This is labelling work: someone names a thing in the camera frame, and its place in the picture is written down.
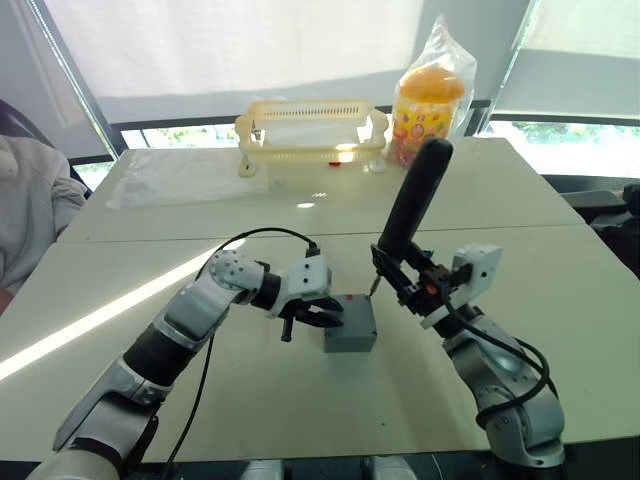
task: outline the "sunlight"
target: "sunlight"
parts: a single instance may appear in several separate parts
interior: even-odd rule
[[[243,243],[244,240],[238,240],[225,247],[225,250],[238,248]],[[79,320],[76,320],[57,332],[52,333],[51,335],[0,362],[0,381],[41,359],[45,355],[57,350],[72,340],[75,340],[79,336],[90,332],[94,328],[111,320],[117,315],[129,310],[140,302],[147,300],[162,290],[174,285],[189,275],[192,275],[202,266],[203,263],[207,261],[216,248],[217,247],[214,247],[197,257],[187,260],[182,265],[179,265],[135,290],[116,298],[103,307],[94,310]]]

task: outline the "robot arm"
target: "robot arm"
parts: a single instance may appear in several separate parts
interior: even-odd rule
[[[175,379],[214,335],[231,304],[248,304],[285,319],[283,340],[294,319],[320,327],[341,323],[311,304],[340,310],[328,297],[331,272],[322,255],[307,257],[282,276],[268,265],[222,250],[202,274],[183,287],[93,384],[59,428],[58,454],[33,479],[116,479],[135,466],[157,429],[157,410]]]
[[[384,277],[399,303],[444,339],[445,351],[474,395],[477,422],[491,450],[518,470],[514,476],[548,473],[564,461],[562,408],[552,384],[539,380],[548,376],[548,365],[541,355],[546,367],[529,360],[523,344],[470,305],[491,286],[501,249],[469,245],[458,250],[448,270],[411,241],[452,153],[444,140],[431,140],[420,149],[378,243],[371,246],[379,276],[372,292]],[[402,262],[419,273],[416,282],[402,272]]]

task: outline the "white curtain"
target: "white curtain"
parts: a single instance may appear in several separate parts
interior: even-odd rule
[[[45,1],[117,123],[234,115],[259,98],[389,105],[440,12],[479,61],[477,98],[491,98],[530,0]]]
[[[498,110],[640,117],[640,0],[541,0]]]

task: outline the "black handle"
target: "black handle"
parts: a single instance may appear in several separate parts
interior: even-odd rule
[[[444,176],[453,146],[434,138],[422,144],[400,187],[378,247],[400,263]]]

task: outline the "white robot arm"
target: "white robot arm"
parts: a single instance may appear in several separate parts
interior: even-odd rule
[[[289,341],[294,319],[318,327],[341,325],[326,312],[308,310],[312,303],[341,309],[328,297],[330,285],[322,255],[278,276],[235,250],[215,253],[71,410],[55,437],[58,453],[29,479],[120,478],[142,459],[173,382],[220,327],[231,304],[251,303],[283,317],[283,340]]]

